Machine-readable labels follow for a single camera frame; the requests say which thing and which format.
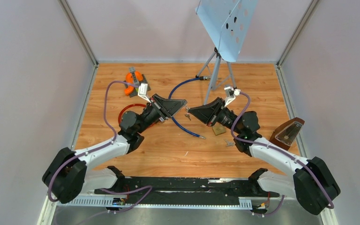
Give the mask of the red cable lock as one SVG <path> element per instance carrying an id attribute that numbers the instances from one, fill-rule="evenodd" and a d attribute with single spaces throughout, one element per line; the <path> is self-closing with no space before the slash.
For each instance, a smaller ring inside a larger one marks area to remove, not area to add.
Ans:
<path id="1" fill-rule="evenodd" d="M 136 113 L 131 111 L 130 108 L 135 106 L 143 106 L 143 110 L 141 113 Z M 132 104 L 130 107 L 126 108 L 126 111 L 120 114 L 121 121 L 119 126 L 122 130 L 125 131 L 132 131 L 142 133 L 147 128 L 151 127 L 153 124 L 157 123 L 158 121 L 158 113 L 157 111 L 151 106 L 150 103 L 145 105 L 143 104 Z"/>

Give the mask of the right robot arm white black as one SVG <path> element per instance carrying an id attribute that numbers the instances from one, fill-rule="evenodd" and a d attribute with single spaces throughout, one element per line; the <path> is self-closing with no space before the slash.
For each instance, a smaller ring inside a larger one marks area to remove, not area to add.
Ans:
<path id="1" fill-rule="evenodd" d="M 243 109 L 239 115 L 228 109 L 222 98 L 189 108 L 188 113 L 207 126 L 220 124 L 230 129 L 236 148 L 279 169 L 282 174 L 261 168 L 252 174 L 250 192 L 262 195 L 274 192 L 293 198 L 313 215 L 325 208 L 333 209 L 333 201 L 341 189 L 324 160 L 292 154 L 273 144 L 258 133 L 259 120 L 255 111 Z"/>

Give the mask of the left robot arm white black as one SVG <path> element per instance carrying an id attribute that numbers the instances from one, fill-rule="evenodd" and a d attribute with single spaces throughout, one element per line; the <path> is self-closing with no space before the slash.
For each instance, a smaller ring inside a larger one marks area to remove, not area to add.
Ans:
<path id="1" fill-rule="evenodd" d="M 122 115 L 120 131 L 112 138 L 81 150 L 68 147 L 59 150 L 42 176 L 50 201 L 68 203 L 80 193 L 100 188 L 121 193 L 125 181 L 120 178 L 119 169 L 109 166 L 94 171 L 93 168 L 136 150 L 144 140 L 142 132 L 172 118 L 187 103 L 185 99 L 168 99 L 154 94 L 141 114 L 127 111 Z"/>

